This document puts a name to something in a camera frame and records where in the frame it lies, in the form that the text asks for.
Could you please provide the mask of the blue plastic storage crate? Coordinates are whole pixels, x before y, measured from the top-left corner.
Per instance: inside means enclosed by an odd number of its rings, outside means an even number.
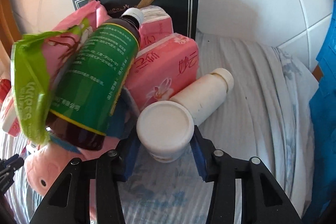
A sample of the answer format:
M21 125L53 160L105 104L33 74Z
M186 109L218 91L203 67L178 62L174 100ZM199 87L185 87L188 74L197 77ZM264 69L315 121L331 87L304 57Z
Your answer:
M312 200L303 223L335 223L335 11L317 55L322 77L310 100L314 129Z

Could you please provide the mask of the green wet wipes pack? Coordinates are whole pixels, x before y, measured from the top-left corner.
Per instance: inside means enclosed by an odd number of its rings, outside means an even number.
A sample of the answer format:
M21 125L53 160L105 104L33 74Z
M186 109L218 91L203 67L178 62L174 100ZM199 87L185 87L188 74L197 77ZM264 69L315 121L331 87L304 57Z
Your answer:
M35 144L45 144L47 114L56 79L86 39L109 19L99 1L90 1L54 29L24 34L11 50L12 95L21 132Z

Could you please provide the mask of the brown green-label medicine bottle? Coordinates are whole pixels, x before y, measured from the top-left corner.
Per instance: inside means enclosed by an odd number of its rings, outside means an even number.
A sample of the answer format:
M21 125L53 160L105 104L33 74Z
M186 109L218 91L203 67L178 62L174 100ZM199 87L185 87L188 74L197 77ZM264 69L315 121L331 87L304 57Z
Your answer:
M140 48L143 12L127 9L88 38L57 86L47 131L75 147L102 149L109 118Z

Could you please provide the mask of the wooden headboard frame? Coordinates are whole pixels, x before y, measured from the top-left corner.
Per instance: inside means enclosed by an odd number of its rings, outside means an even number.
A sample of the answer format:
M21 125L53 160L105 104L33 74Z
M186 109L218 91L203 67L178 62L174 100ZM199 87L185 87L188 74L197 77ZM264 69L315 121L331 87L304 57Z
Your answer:
M1 45L8 57L11 57L12 46L21 40L22 34L14 18L10 0L0 0Z

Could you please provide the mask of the pink pig plush blue body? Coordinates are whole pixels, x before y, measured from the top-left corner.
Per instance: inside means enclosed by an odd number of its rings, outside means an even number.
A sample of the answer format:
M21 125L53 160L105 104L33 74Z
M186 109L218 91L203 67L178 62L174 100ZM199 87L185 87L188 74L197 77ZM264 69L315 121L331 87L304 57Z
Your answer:
M25 160L25 173L30 187L41 196L45 196L71 159L78 157L82 161L93 160L115 149L125 136L125 124L129 119L129 107L123 98L119 98L114 113L109 118L109 127L102 149L98 151L78 148L51 136L46 145Z

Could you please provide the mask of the pink white tissue pack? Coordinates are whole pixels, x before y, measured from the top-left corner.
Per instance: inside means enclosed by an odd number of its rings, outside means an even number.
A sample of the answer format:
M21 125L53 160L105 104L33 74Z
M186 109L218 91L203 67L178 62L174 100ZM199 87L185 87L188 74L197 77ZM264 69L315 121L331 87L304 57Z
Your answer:
M14 100L11 94L11 90L5 97L5 100L2 104L1 129L12 137L17 137L21 132L20 124L15 112Z

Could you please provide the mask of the white pill bottle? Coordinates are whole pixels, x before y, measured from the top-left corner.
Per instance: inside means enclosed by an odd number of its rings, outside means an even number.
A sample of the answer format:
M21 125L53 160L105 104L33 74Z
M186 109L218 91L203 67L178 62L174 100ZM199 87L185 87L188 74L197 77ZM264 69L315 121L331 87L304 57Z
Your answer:
M185 107L194 124L199 126L224 103L233 87L232 74L224 68L217 68L197 79L170 100Z

